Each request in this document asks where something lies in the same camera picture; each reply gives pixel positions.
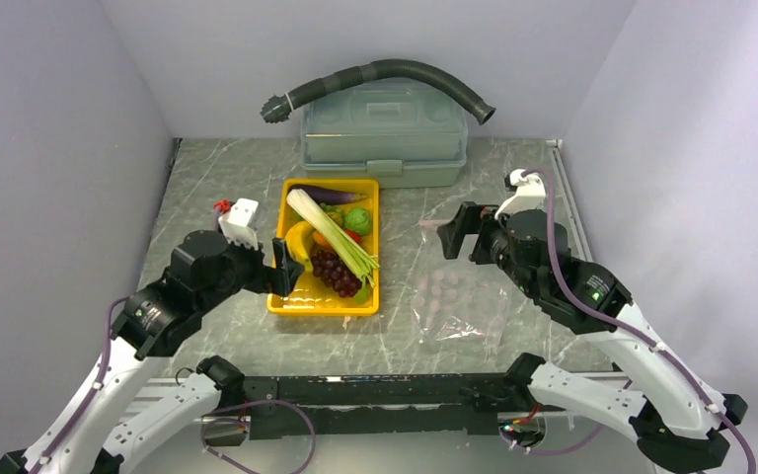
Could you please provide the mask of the yellow plastic tray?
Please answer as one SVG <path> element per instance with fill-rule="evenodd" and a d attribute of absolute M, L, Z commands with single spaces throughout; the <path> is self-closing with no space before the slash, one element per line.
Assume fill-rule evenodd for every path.
<path fill-rule="evenodd" d="M 379 184 L 369 179 L 288 179 L 280 193 L 280 205 L 276 235 L 284 237 L 298 224 L 298 213 L 287 203 L 287 194 L 297 185 L 312 185 L 332 191 L 364 195 L 356 202 L 346 203 L 344 210 L 363 207 L 370 214 L 372 232 L 362 238 L 361 248 L 375 262 L 379 262 Z M 364 297 L 343 298 L 332 286 L 326 286 L 310 271 L 305 272 L 297 281 L 293 292 L 286 296 L 271 296 L 267 309 L 281 316 L 370 316 L 380 307 L 380 271 L 371 270 L 371 280 L 364 286 Z"/>

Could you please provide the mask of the clear zip top bag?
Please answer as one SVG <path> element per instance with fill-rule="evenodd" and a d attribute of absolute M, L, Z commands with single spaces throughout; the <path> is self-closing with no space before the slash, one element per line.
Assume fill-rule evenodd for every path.
<path fill-rule="evenodd" d="M 414 267 L 412 318 L 418 342 L 430 350 L 498 346 L 506 324 L 512 287 L 495 266 L 469 260 L 476 235 L 462 241 L 459 256 L 444 258 L 437 228 L 441 220 L 422 220 L 420 253 Z"/>

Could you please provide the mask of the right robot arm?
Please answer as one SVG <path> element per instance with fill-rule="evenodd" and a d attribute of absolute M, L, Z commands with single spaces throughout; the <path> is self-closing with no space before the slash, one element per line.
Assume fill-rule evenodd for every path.
<path fill-rule="evenodd" d="M 566 229 L 540 209 L 500 214 L 465 202 L 437 228 L 443 256 L 455 259 L 474 236 L 470 259 L 497 266 L 557 324 L 612 359 L 633 388 L 614 388 L 568 372 L 532 354 L 504 373 L 510 406 L 555 406 L 631 440 L 671 473 L 700 473 L 724 463 L 725 432 L 747 412 L 736 394 L 721 393 L 694 375 L 647 322 L 631 293 L 606 268 L 575 256 Z"/>

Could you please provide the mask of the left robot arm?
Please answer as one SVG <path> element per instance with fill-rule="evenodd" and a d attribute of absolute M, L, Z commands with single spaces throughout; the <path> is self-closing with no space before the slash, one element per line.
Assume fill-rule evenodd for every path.
<path fill-rule="evenodd" d="M 202 326 L 204 316 L 240 291 L 289 295 L 304 271 L 285 242 L 236 245 L 217 231 L 190 233 L 162 275 L 113 302 L 104 347 L 55 422 L 31 446 L 4 454 L 0 473 L 130 473 L 193 419 L 229 415 L 246 401 L 245 376 L 214 355 L 189 380 L 133 418 L 123 415 L 142 387 Z"/>

